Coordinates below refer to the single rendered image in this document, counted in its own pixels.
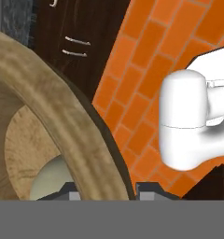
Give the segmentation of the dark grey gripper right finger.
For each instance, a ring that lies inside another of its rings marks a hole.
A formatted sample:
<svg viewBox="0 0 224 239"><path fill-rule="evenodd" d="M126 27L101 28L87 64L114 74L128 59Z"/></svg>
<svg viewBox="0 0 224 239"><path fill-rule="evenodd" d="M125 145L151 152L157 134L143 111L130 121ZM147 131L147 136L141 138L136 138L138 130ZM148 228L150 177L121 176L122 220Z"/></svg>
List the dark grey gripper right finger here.
<svg viewBox="0 0 224 239"><path fill-rule="evenodd" d="M138 182L136 184L138 201L179 200L179 197L165 191L158 182Z"/></svg>

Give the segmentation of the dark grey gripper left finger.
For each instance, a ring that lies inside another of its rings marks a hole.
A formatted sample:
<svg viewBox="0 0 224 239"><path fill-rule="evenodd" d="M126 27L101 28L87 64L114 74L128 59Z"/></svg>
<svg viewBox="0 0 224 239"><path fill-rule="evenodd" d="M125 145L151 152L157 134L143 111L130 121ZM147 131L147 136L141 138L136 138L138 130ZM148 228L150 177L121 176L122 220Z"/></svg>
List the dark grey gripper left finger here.
<svg viewBox="0 0 224 239"><path fill-rule="evenodd" d="M42 197L42 200L79 201L80 196L74 182L66 182L59 191Z"/></svg>

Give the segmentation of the large wooden bowl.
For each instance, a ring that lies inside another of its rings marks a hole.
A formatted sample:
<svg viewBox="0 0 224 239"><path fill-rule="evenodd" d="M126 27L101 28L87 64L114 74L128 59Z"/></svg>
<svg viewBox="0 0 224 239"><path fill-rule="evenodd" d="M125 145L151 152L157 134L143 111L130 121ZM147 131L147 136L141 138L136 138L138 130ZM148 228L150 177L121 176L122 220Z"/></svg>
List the large wooden bowl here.
<svg viewBox="0 0 224 239"><path fill-rule="evenodd" d="M27 106L63 154L83 200L133 200L127 165L90 101L33 51L0 32L0 200L19 196L5 157L7 127Z"/></svg>

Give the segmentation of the white rounded fitting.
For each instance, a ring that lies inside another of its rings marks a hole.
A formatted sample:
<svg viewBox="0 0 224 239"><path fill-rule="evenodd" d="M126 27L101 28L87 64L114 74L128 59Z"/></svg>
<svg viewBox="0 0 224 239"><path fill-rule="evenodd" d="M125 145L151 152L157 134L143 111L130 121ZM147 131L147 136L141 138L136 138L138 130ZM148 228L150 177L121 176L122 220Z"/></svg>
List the white rounded fitting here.
<svg viewBox="0 0 224 239"><path fill-rule="evenodd" d="M224 156L224 47L164 78L159 147L162 162L178 171Z"/></svg>

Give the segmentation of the dark wood cupboard run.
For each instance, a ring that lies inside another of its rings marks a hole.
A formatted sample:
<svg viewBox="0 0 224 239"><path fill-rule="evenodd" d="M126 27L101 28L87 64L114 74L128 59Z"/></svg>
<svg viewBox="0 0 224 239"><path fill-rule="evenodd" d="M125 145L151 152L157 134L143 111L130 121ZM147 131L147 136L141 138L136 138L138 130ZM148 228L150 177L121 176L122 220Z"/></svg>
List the dark wood cupboard run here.
<svg viewBox="0 0 224 239"><path fill-rule="evenodd" d="M72 81L88 99L99 85L131 0L38 0L35 53ZM90 46L67 41L89 41ZM87 53L78 57L62 53Z"/></svg>

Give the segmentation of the grey marbled panel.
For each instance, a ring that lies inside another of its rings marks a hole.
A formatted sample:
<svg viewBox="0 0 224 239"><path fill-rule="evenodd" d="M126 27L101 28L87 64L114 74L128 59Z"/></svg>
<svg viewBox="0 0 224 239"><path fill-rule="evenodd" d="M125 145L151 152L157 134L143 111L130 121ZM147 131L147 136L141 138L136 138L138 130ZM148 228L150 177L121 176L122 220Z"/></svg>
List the grey marbled panel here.
<svg viewBox="0 0 224 239"><path fill-rule="evenodd" d="M0 0L0 32L23 45L29 43L34 0Z"/></svg>

